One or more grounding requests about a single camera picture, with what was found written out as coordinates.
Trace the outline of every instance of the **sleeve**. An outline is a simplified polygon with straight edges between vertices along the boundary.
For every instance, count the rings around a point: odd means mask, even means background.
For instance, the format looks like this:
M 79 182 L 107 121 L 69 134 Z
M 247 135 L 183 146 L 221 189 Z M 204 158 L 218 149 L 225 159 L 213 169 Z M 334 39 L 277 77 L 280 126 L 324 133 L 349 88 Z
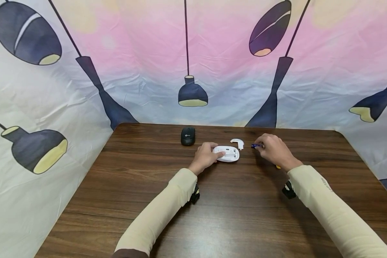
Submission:
M 112 258 L 148 258 L 156 238 L 191 198 L 197 180 L 189 169 L 180 169 L 131 223 L 119 239 Z
M 312 167 L 288 172 L 292 188 L 319 220 L 344 258 L 387 258 L 387 245 Z

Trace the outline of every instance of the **blue battery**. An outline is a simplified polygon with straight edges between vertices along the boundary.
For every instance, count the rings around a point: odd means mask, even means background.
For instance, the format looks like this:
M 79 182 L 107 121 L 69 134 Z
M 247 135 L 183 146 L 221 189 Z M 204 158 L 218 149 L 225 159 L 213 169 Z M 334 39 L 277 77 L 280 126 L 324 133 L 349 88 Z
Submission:
M 251 148 L 255 149 L 255 147 L 261 147 L 261 148 L 263 148 L 264 145 L 262 145 L 262 144 L 251 144 Z

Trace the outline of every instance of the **black wrist strap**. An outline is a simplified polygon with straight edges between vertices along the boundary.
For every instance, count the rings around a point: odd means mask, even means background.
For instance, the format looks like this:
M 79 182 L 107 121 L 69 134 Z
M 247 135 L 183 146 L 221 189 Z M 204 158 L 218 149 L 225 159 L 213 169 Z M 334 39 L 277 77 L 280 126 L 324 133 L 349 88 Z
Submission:
M 290 181 L 287 181 L 284 185 L 284 188 L 282 189 L 282 193 L 287 196 L 288 199 L 296 198 L 297 195 L 294 192 L 294 188 L 292 187 L 292 184 Z
M 191 195 L 191 199 L 189 200 L 192 204 L 195 204 L 196 201 L 199 199 L 199 187 L 198 184 L 195 185 L 195 190 L 193 191 L 193 194 Z

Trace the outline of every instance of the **wood grain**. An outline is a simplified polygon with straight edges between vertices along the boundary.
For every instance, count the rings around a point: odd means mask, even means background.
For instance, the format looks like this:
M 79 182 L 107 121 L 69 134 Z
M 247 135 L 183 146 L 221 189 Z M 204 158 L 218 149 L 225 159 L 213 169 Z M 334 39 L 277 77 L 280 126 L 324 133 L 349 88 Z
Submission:
M 214 141 L 245 149 L 236 163 L 199 176 L 201 198 L 186 205 L 157 240 L 151 257 L 341 257 L 322 226 L 297 199 L 281 193 L 284 171 L 250 144 L 276 134 L 314 166 L 387 244 L 387 192 L 345 138 L 334 131 L 196 126 L 196 144 L 180 144 L 182 125 L 122 124 L 112 134 L 36 258 L 107 258 L 137 215 Z

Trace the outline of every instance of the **pendant lamp illustration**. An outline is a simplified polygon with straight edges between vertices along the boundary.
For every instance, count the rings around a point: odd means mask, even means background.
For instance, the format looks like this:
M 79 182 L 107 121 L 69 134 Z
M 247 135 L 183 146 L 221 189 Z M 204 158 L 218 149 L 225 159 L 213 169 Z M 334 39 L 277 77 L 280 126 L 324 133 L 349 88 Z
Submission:
M 82 56 L 80 54 L 79 48 L 77 47 L 76 43 L 74 42 L 69 30 L 67 29 L 65 23 L 63 22 L 63 19 L 61 18 L 60 14 L 58 13 L 56 7 L 53 5 L 52 0 L 49 0 L 50 5 L 53 8 L 53 11 L 56 13 L 56 16 L 60 20 L 60 23 L 62 24 L 67 36 L 69 37 L 70 41 L 72 42 L 74 48 L 76 49 L 77 54 L 79 57 L 76 58 L 76 61 L 79 63 L 82 70 L 86 73 L 86 75 L 89 77 L 89 79 L 92 81 L 93 85 L 98 89 L 99 96 L 102 100 L 103 107 L 105 109 L 105 113 L 107 117 L 110 120 L 110 128 L 112 130 L 115 130 L 117 125 L 120 123 L 138 123 L 136 119 L 132 116 L 132 114 L 122 106 L 120 106 L 110 95 L 105 91 L 103 88 L 102 82 L 99 79 L 99 75 L 96 72 L 95 66 L 93 65 L 93 62 L 90 57 Z
M 11 153 L 23 168 L 34 174 L 42 174 L 50 169 L 67 151 L 68 141 L 54 130 L 28 133 L 19 126 L 3 129 L 1 136 L 11 141 Z
M 178 103 L 181 106 L 206 106 L 208 105 L 208 95 L 199 84 L 195 83 L 195 78 L 189 74 L 189 48 L 188 48 L 188 19 L 185 4 L 185 41 L 186 41 L 186 66 L 188 75 L 185 76 L 185 84 L 180 88 Z
M 349 109 L 349 112 L 359 115 L 364 122 L 373 123 L 383 113 L 387 107 L 387 87 L 386 89 L 360 100 Z
M 310 0 L 307 1 L 304 10 L 302 11 L 285 56 L 278 59 L 277 70 L 275 71 L 270 95 L 258 112 L 256 112 L 256 114 L 245 125 L 245 127 L 275 128 L 277 126 L 277 92 L 288 72 L 289 67 L 291 66 L 292 61 L 294 60 L 292 57 L 288 56 L 288 53 L 309 4 Z M 283 38 L 290 21 L 290 17 L 291 2 L 289 0 L 278 3 L 266 14 L 264 14 L 251 33 L 249 43 L 251 54 L 257 57 L 263 57 L 270 54 Z
M 0 5 L 0 43 L 15 57 L 34 65 L 51 65 L 62 55 L 60 41 L 49 23 L 18 2 Z

